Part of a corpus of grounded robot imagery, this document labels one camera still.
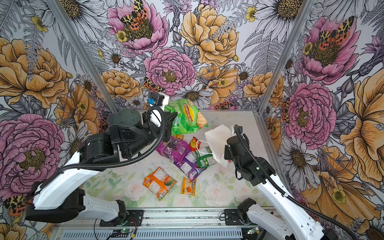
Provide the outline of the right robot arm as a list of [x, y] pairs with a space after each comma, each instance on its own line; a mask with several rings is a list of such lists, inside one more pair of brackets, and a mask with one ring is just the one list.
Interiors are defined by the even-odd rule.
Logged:
[[251, 183], [273, 204], [280, 217], [264, 210], [255, 200], [247, 198], [238, 206], [238, 219], [243, 225], [258, 225], [278, 240], [336, 240], [332, 229], [325, 229], [305, 208], [290, 201], [292, 196], [273, 167], [264, 158], [256, 158], [249, 141], [233, 136], [227, 139], [225, 159], [231, 160], [236, 173]]

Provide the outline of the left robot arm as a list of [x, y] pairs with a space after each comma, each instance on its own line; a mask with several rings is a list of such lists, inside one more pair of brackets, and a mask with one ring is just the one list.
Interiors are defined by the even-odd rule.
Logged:
[[99, 219], [109, 226], [128, 217], [121, 200], [94, 199], [81, 189], [88, 179], [113, 168], [137, 163], [169, 141], [177, 114], [153, 106], [145, 113], [121, 110], [108, 117], [108, 131], [88, 137], [71, 159], [48, 179], [33, 185], [25, 218], [43, 223]]

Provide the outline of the purple snack packet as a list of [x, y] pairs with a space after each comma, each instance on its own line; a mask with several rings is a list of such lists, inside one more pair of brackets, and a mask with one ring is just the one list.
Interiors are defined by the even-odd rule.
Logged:
[[194, 152], [189, 151], [186, 156], [174, 164], [189, 178], [194, 181], [205, 169], [198, 165], [198, 158]]

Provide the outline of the magenta snack bag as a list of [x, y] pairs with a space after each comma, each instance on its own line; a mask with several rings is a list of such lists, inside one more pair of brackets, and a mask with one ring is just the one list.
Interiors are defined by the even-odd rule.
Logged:
[[191, 151], [190, 146], [184, 140], [171, 136], [168, 142], [161, 142], [156, 151], [163, 157], [178, 163]]

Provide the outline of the green chips bag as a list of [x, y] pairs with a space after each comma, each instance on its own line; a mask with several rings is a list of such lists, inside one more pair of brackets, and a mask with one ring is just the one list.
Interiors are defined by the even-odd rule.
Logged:
[[187, 99], [170, 101], [165, 111], [177, 113], [173, 121], [172, 135], [192, 134], [208, 127], [208, 122], [195, 104]]

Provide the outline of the narrow orange snack packet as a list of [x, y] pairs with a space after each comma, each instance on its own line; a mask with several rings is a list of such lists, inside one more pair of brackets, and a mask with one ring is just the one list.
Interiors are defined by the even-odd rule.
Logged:
[[184, 177], [181, 189], [182, 195], [196, 195], [196, 180], [191, 181], [189, 178]]

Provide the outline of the small orange snack packet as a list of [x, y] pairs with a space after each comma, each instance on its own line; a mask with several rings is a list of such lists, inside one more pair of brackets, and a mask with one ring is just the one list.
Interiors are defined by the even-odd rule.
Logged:
[[174, 135], [174, 138], [183, 140], [184, 139], [184, 135]]

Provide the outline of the aluminium frame post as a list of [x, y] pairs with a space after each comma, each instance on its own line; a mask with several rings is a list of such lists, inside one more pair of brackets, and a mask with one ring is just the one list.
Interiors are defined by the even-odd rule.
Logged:
[[89, 75], [91, 76], [92, 80], [100, 91], [100, 94], [104, 98], [111, 112], [113, 114], [117, 113], [119, 110], [118, 106], [115, 104], [113, 98], [108, 92], [106, 85], [104, 84], [96, 66], [92, 62], [85, 46], [83, 45], [76, 28], [71, 23], [70, 18], [67, 16], [61, 2], [48, 1], [47, 4], [50, 10], [53, 12], [55, 18], [57, 19], [59, 25], [63, 28], [65, 36], [68, 37], [68, 40], [71, 42], [75, 51], [78, 53], [82, 63], [85, 65]]
[[293, 29], [290, 33], [290, 35], [287, 38], [287, 42], [283, 48], [283, 51], [280, 55], [280, 58], [277, 62], [277, 65], [273, 71], [273, 74], [271, 76], [270, 84], [266, 88], [266, 92], [264, 96], [262, 97], [262, 101], [259, 105], [258, 114], [261, 115], [264, 111], [264, 109], [267, 106], [267, 103], [269, 102], [272, 93], [277, 86], [279, 82], [279, 78], [281, 76], [281, 73], [283, 71], [283, 68], [290, 56], [290, 53], [294, 47], [294, 44], [296, 43], [299, 34], [301, 33], [302, 29], [305, 27], [306, 21], [309, 18], [309, 15], [311, 13], [311, 10], [315, 4], [315, 0], [307, 0], [304, 1], [302, 4], [302, 7], [299, 11], [298, 17], [296, 19], [296, 22], [294, 23]]

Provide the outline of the green white snack packet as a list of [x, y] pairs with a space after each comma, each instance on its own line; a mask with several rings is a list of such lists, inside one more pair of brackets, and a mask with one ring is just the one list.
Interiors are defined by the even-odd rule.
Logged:
[[200, 149], [197, 149], [195, 151], [195, 154], [197, 156], [198, 166], [202, 169], [205, 169], [217, 163], [214, 159], [214, 156], [210, 147], [202, 147]]

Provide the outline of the right aluminium frame post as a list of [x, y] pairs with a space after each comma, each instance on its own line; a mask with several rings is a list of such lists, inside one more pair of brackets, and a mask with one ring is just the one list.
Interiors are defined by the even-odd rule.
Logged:
[[269, 102], [272, 93], [277, 86], [279, 82], [279, 78], [281, 76], [281, 73], [283, 71], [283, 68], [290, 56], [290, 53], [294, 47], [294, 44], [296, 43], [299, 34], [301, 33], [302, 29], [305, 27], [306, 21], [309, 18], [309, 15], [311, 13], [311, 10], [315, 4], [315, 0], [307, 0], [304, 1], [302, 4], [302, 7], [299, 11], [298, 17], [296, 19], [296, 22], [294, 23], [293, 29], [290, 33], [290, 35], [287, 38], [287, 42], [283, 48], [283, 51], [280, 55], [280, 58], [277, 62], [277, 65], [273, 71], [273, 74], [271, 76], [270, 84], [266, 88], [266, 92], [264, 96], [262, 97], [262, 101], [259, 105], [258, 114], [261, 115], [264, 111], [264, 109], [267, 106], [267, 103]]

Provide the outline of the white floral paper bag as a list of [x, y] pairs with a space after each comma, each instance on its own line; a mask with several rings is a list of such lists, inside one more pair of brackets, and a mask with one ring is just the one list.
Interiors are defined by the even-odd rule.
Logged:
[[225, 146], [227, 145], [227, 140], [232, 137], [231, 130], [225, 126], [220, 125], [212, 130], [205, 132], [205, 141], [202, 143], [207, 143], [211, 149], [214, 160], [224, 168], [227, 168], [229, 161], [225, 160]]

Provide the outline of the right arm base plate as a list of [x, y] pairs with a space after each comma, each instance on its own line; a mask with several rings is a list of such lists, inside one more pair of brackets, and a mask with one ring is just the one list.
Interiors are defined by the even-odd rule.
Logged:
[[250, 221], [246, 213], [239, 209], [224, 209], [226, 226], [249, 225]]

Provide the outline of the large orange snack bag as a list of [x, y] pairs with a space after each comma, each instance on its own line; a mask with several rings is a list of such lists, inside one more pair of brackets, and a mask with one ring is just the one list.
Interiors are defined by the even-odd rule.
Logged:
[[161, 201], [176, 183], [175, 179], [169, 176], [161, 167], [158, 167], [154, 172], [145, 177], [143, 186]]

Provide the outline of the small red snack packet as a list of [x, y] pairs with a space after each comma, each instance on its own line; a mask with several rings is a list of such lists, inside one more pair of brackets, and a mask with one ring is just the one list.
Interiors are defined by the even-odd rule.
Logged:
[[192, 152], [195, 152], [195, 151], [199, 150], [200, 149], [200, 145], [201, 145], [201, 142], [196, 137], [193, 137], [192, 140], [189, 143], [190, 150]]

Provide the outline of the green circuit board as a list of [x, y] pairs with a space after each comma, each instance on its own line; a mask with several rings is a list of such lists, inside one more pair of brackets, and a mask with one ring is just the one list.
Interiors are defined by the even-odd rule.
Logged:
[[122, 229], [116, 232], [113, 232], [111, 238], [132, 238], [135, 237], [136, 230]]

